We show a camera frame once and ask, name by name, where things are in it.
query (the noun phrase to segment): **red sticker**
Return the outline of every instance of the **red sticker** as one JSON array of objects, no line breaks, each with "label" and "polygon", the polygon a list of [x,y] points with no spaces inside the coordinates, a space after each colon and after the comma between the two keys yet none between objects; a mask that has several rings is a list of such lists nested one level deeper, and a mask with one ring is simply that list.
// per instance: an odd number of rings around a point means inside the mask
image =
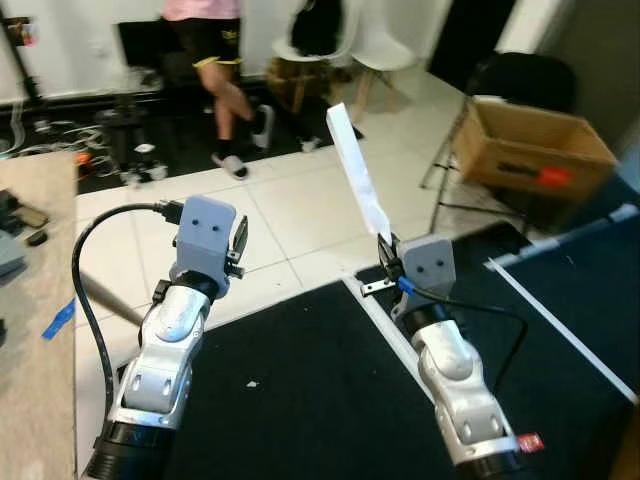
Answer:
[{"label": "red sticker", "polygon": [[518,436],[518,443],[520,444],[520,450],[524,453],[535,453],[540,450],[544,450],[544,443],[542,438],[537,433],[527,433],[526,435]]},{"label": "red sticker", "polygon": [[573,173],[566,168],[545,167],[538,174],[538,183],[548,187],[566,187]]}]

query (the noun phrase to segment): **white foam strip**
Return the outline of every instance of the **white foam strip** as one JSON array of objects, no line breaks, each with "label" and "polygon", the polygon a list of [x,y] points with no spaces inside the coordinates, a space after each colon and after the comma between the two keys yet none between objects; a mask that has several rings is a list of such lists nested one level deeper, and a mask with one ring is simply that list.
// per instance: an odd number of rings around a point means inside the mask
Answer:
[{"label": "white foam strip", "polygon": [[630,402],[637,405],[638,397],[613,371],[607,367],[602,360],[600,360],[589,348],[576,337],[571,330],[569,330],[564,323],[551,313],[547,308],[540,303],[529,291],[524,288],[515,278],[513,278],[504,268],[498,265],[493,260],[490,260],[493,264],[493,269],[509,284],[513,289],[518,292],[522,298],[524,298],[536,311],[542,315],[571,345],[574,346],[607,380],[609,380],[613,386],[615,386],[620,393],[629,399]]},{"label": "white foam strip", "polygon": [[[506,255],[494,258],[493,260],[501,267],[508,268],[511,265],[526,260],[527,258],[533,257],[535,255],[540,255],[541,253],[547,252],[549,250],[554,250],[560,247],[563,243],[566,243],[570,240],[582,237],[588,233],[597,232],[599,230],[602,230],[603,228],[607,228],[611,225],[611,222],[624,222],[625,220],[633,218],[639,214],[640,210],[638,210],[638,207],[636,207],[635,205],[624,204],[617,210],[611,212],[609,214],[609,219],[605,218],[596,220],[595,222],[576,228],[575,230],[572,230],[568,233],[558,235],[557,237],[535,241],[533,242],[533,245],[522,248],[520,252],[516,254],[507,253]],[[492,262],[486,262],[484,266],[489,270],[493,270]]]},{"label": "white foam strip", "polygon": [[391,223],[380,206],[344,103],[327,110],[327,125],[369,233],[382,235],[391,245]]},{"label": "white foam strip", "polygon": [[420,386],[424,394],[429,398],[431,403],[433,403],[431,392],[427,387],[425,387],[422,379],[420,378],[420,373],[418,373],[418,354],[411,344],[407,342],[400,330],[398,330],[394,325],[393,320],[389,318],[375,298],[372,296],[364,298],[362,296],[362,293],[360,292],[360,285],[362,285],[361,282],[354,277],[344,277],[342,281],[351,292],[351,295],[353,295],[356,301],[360,304],[362,309],[367,312],[371,321],[378,328],[384,339],[404,364],[405,368]]}]

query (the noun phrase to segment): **pink shirt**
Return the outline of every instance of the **pink shirt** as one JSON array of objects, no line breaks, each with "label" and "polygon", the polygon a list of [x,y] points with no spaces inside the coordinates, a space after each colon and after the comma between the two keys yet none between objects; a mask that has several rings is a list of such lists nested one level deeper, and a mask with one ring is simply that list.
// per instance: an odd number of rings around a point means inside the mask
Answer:
[{"label": "pink shirt", "polygon": [[240,0],[167,0],[164,18],[171,22],[186,18],[240,18]]}]

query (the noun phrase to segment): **white tile floor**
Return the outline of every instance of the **white tile floor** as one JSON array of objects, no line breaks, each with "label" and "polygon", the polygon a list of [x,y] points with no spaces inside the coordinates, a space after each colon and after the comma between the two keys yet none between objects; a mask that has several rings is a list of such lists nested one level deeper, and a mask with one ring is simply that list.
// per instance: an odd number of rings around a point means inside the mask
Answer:
[{"label": "white tile floor", "polygon": [[[397,77],[400,109],[386,110],[386,87],[377,83],[369,112],[358,126],[370,174],[401,238],[428,228],[437,178],[422,190],[418,183],[445,137],[461,95],[420,68]],[[345,100],[354,86],[345,89]],[[208,327],[242,317],[267,305],[338,279],[377,262],[375,240],[366,234],[358,207],[333,148],[296,153],[249,165],[251,178],[238,183],[222,170],[174,177],[139,190],[118,188],[78,197],[78,229],[99,213],[128,202],[184,199],[203,194],[235,205],[249,217],[244,266],[229,295],[216,304]],[[457,184],[450,197],[479,205],[491,202],[484,189]],[[442,211],[439,232],[455,236],[495,221],[487,215]],[[156,214],[114,218],[87,242],[82,269],[141,313],[157,281],[166,278],[175,251],[177,227]],[[137,330],[96,308],[114,365],[137,345]],[[103,409],[103,380],[96,348],[83,315],[76,319],[78,467],[86,465]]]}]

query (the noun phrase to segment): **black chair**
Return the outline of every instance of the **black chair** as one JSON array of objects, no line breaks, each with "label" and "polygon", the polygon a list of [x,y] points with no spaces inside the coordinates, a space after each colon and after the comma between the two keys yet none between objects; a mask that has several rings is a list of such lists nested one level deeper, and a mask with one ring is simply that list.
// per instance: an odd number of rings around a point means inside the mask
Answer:
[{"label": "black chair", "polygon": [[[427,182],[435,168],[443,168],[445,170],[431,217],[429,233],[435,231],[440,207],[458,208],[480,213],[521,218],[524,220],[523,231],[526,232],[529,227],[528,215],[526,213],[505,213],[502,211],[443,202],[450,170],[455,169],[452,165],[452,141],[462,125],[462,121],[465,118],[474,95],[492,95],[501,97],[505,101],[517,105],[570,113],[575,103],[576,83],[576,77],[573,71],[564,62],[542,55],[509,52],[496,54],[478,64],[465,91],[462,110],[456,118],[449,134],[438,149],[438,153],[436,153],[433,158],[420,184],[422,188],[426,188]],[[444,163],[439,163],[447,150],[447,159]]]}]

